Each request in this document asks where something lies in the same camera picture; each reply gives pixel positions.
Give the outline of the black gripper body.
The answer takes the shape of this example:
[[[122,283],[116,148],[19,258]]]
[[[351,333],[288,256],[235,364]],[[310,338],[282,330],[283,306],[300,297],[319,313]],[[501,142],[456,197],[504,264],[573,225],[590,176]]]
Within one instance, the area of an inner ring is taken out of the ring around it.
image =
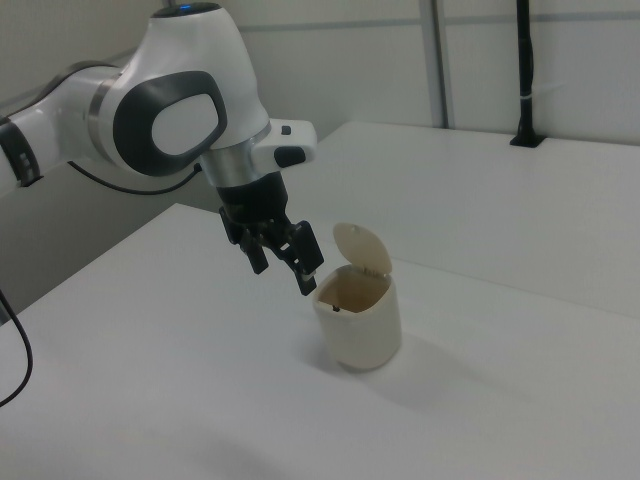
[[[235,187],[217,187],[219,210],[229,241],[237,245],[245,230],[263,235],[274,245],[284,245],[291,222],[286,215],[288,194],[279,172]]]

